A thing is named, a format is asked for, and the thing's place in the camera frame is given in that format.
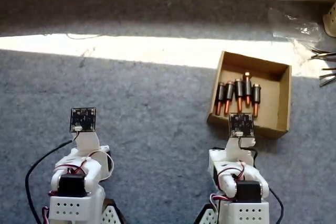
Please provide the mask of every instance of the plastic bag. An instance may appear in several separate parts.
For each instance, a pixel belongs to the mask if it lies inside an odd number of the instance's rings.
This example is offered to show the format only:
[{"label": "plastic bag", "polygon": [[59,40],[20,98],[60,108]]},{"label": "plastic bag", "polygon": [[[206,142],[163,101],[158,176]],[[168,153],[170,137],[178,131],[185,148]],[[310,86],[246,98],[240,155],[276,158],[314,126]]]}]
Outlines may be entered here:
[{"label": "plastic bag", "polygon": [[306,22],[273,8],[268,11],[268,20],[274,37],[304,42],[319,42],[321,40],[320,27],[315,22]]}]

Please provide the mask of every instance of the black circuit board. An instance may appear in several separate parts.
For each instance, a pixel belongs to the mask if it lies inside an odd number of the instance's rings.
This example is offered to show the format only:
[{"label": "black circuit board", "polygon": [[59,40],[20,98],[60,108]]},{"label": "black circuit board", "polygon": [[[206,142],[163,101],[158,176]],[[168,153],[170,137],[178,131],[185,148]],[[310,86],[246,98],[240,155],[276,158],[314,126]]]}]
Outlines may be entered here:
[{"label": "black circuit board", "polygon": [[230,114],[229,133],[230,137],[254,137],[252,114]]},{"label": "black circuit board", "polygon": [[75,126],[82,126],[83,132],[96,130],[96,108],[71,109],[70,132],[76,132]]}]

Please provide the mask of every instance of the floor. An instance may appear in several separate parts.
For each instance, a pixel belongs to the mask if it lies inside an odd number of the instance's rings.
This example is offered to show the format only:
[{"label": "floor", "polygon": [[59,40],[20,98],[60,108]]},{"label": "floor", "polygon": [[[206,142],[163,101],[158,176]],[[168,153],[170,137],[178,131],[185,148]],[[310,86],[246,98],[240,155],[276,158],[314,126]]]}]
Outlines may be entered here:
[{"label": "floor", "polygon": [[[103,186],[129,223],[193,223],[210,193],[207,152],[226,132],[205,123],[222,50],[292,64],[291,129],[258,138],[257,166],[285,206],[283,223],[333,223],[334,84],[301,42],[275,38],[275,8],[317,22],[330,3],[265,0],[0,0],[0,222],[34,223],[24,189],[30,165],[65,140],[69,110],[96,106],[113,176]],[[31,177],[37,209],[67,147]],[[270,196],[271,223],[279,206]]]}]

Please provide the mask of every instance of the cylindrical component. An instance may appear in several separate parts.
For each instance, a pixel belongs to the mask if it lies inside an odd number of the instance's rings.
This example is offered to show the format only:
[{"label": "cylindrical component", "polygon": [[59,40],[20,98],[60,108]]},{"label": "cylindrical component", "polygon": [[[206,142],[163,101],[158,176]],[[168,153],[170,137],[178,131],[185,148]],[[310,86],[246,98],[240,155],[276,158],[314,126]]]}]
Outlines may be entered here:
[{"label": "cylindrical component", "polygon": [[224,114],[229,113],[230,101],[232,101],[235,84],[232,81],[228,81],[225,85],[225,111]]},{"label": "cylindrical component", "polygon": [[246,105],[250,105],[252,95],[251,75],[249,72],[244,74],[244,97],[246,99]]},{"label": "cylindrical component", "polygon": [[261,102],[261,86],[254,84],[252,88],[253,116],[258,117],[258,105]]},{"label": "cylindrical component", "polygon": [[217,108],[216,108],[216,115],[220,115],[220,110],[222,108],[222,104],[225,101],[225,84],[220,82],[218,84],[218,88],[217,88]]},{"label": "cylindrical component", "polygon": [[242,79],[235,80],[235,96],[237,101],[238,112],[241,112],[243,110],[242,97],[244,96],[244,83]]}]

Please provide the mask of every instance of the open cardboard box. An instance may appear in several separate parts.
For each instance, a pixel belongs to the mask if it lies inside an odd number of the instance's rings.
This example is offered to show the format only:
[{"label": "open cardboard box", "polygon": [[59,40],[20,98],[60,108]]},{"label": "open cardboard box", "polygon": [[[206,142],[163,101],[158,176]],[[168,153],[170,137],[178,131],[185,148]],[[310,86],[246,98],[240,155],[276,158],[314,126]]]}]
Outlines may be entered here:
[{"label": "open cardboard box", "polygon": [[[258,83],[261,86],[261,103],[258,117],[254,119],[255,134],[277,139],[289,130],[291,66],[286,64],[223,51],[218,63],[207,122],[228,126],[224,106],[219,116],[215,114],[218,83],[243,78],[246,71],[252,76],[252,84]],[[248,108],[243,100],[242,113],[252,112],[252,104]],[[235,97],[230,103],[229,113],[237,113]]]}]

